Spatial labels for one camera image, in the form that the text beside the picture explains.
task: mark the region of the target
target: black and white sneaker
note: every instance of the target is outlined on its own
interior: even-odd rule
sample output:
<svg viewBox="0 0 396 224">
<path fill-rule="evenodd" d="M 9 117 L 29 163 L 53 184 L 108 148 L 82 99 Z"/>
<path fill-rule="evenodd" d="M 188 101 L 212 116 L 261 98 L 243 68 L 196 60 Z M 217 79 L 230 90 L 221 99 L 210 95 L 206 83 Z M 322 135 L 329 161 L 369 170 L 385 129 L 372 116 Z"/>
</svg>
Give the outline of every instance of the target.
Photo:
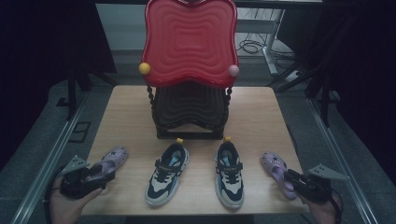
<svg viewBox="0 0 396 224">
<path fill-rule="evenodd" d="M 216 193 L 220 201 L 230 208 L 240 208 L 244 202 L 244 183 L 242 181 L 242 162 L 230 141 L 221 144 L 215 154 Z"/>
<path fill-rule="evenodd" d="M 180 175 L 190 161 L 189 151 L 181 145 L 182 140 L 165 150 L 155 161 L 155 171 L 146 190 L 146 201 L 153 206 L 169 202 L 176 194 Z"/>
</svg>

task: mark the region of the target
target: lavender sandal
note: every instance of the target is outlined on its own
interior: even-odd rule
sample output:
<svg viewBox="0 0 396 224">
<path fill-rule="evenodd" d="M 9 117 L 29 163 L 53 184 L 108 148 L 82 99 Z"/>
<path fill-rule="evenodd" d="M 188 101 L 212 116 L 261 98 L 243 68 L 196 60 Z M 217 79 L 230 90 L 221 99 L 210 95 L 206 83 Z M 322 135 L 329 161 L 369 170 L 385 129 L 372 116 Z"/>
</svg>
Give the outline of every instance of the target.
<svg viewBox="0 0 396 224">
<path fill-rule="evenodd" d="M 128 152 L 126 147 L 113 147 L 101 161 L 92 166 L 90 170 L 90 180 L 115 172 L 125 162 L 127 157 Z"/>
<path fill-rule="evenodd" d="M 277 154 L 273 152 L 262 154 L 262 166 L 274 178 L 287 199 L 294 200 L 297 198 L 293 185 L 286 182 L 283 177 L 283 173 L 288 171 L 287 165 Z"/>
</svg>

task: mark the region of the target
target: wooden table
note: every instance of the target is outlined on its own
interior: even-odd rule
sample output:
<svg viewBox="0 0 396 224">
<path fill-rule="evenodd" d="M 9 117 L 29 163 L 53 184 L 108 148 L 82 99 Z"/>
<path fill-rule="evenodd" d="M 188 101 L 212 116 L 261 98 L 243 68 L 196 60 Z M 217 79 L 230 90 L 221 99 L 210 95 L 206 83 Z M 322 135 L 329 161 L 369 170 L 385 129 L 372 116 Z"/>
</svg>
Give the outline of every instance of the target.
<svg viewBox="0 0 396 224">
<path fill-rule="evenodd" d="M 114 146 L 129 148 L 127 161 L 107 184 L 106 193 L 87 204 L 83 215 L 219 215 L 306 213 L 299 199 L 289 201 L 262 167 L 262 153 L 273 151 L 289 168 L 301 172 L 274 92 L 265 87 L 234 87 L 226 136 L 231 136 L 241 162 L 245 202 L 236 211 L 224 207 L 215 192 L 214 154 L 220 140 L 185 140 L 191 161 L 175 197 L 159 208 L 145 201 L 154 163 L 174 140 L 156 137 L 146 87 L 118 86 L 108 102 L 88 161 L 94 164 Z"/>
</svg>

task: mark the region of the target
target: hand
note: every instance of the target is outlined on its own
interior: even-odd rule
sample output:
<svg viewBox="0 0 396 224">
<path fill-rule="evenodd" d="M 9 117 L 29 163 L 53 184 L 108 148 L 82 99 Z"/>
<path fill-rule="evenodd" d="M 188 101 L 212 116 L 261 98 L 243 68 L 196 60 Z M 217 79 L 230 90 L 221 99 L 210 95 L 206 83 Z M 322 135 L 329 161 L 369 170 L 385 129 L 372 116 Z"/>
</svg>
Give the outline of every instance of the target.
<svg viewBox="0 0 396 224">
<path fill-rule="evenodd" d="M 308 205 L 309 211 L 311 211 L 312 217 L 318 224 L 334 224 L 335 223 L 335 209 L 330 201 L 326 203 L 313 203 L 308 201 L 304 196 L 297 193 L 297 196 L 301 201 Z M 333 194 L 332 197 L 337 202 L 341 209 L 341 200 L 337 195 Z"/>
<path fill-rule="evenodd" d="M 96 198 L 103 189 L 99 188 L 87 194 L 82 199 L 70 199 L 60 192 L 62 178 L 54 181 L 49 200 L 49 212 L 52 224 L 76 223 L 81 216 L 82 209 L 92 199 Z"/>
</svg>

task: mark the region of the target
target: wavy red board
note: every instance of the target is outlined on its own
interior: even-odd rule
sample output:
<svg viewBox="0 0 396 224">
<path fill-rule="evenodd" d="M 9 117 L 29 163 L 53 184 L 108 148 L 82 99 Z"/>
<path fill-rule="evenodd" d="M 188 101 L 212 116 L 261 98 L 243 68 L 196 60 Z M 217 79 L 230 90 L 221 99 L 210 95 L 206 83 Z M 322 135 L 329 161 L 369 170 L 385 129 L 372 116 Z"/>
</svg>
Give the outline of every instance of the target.
<svg viewBox="0 0 396 224">
<path fill-rule="evenodd" d="M 233 85 L 238 65 L 234 45 L 236 7 L 231 0 L 151 0 L 146 6 L 147 40 L 142 63 L 148 85 L 196 81 L 215 88 Z"/>
</svg>

